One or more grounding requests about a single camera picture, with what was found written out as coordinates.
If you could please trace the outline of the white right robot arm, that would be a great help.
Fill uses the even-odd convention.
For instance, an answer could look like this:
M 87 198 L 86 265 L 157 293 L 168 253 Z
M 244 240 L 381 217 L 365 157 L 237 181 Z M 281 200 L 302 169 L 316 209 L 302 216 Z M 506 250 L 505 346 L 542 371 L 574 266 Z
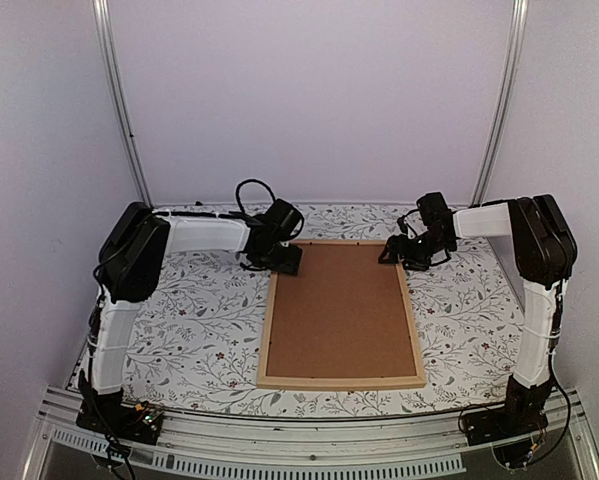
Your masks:
M 577 259 L 577 245 L 555 198 L 550 194 L 499 200 L 453 211 L 439 192 L 428 193 L 414 210 L 425 230 L 416 235 L 408 217 L 389 237 L 380 264 L 406 271 L 427 271 L 442 252 L 450 260 L 458 242 L 470 238 L 508 237 L 523 279 L 524 323 L 520 352 L 512 373 L 514 385 L 533 390 L 552 379 L 552 362 L 561 335 L 563 300 Z

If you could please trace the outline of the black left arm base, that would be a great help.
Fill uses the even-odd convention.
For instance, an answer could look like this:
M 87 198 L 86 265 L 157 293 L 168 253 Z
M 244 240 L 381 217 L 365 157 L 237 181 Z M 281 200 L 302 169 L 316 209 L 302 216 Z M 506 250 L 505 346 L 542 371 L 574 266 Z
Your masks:
M 123 391 L 99 394 L 81 371 L 78 388 L 82 395 L 76 425 L 110 438 L 156 445 L 163 424 L 163 409 L 148 401 L 126 405 Z

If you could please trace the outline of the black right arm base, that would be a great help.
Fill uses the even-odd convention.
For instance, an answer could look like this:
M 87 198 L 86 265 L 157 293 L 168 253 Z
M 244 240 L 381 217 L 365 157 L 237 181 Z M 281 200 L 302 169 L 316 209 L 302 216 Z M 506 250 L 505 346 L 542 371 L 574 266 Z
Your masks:
M 504 404 L 494 409 L 461 414 L 458 424 L 470 446 L 481 445 L 539 431 L 548 426 L 544 412 L 553 381 L 531 387 L 510 376 Z

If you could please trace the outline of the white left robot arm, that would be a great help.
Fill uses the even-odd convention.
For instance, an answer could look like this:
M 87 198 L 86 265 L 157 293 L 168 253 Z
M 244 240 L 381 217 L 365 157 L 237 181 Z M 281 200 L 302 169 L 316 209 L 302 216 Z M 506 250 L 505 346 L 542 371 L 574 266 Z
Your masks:
M 130 203 L 99 252 L 93 271 L 99 292 L 90 319 L 88 360 L 79 389 L 98 395 L 87 410 L 107 434 L 127 426 L 127 412 L 110 397 L 122 390 L 123 362 L 141 308 L 155 292 L 166 256 L 225 251 L 245 256 L 249 270 L 297 275 L 302 250 L 293 244 L 305 222 L 276 199 L 261 214 L 155 210 Z

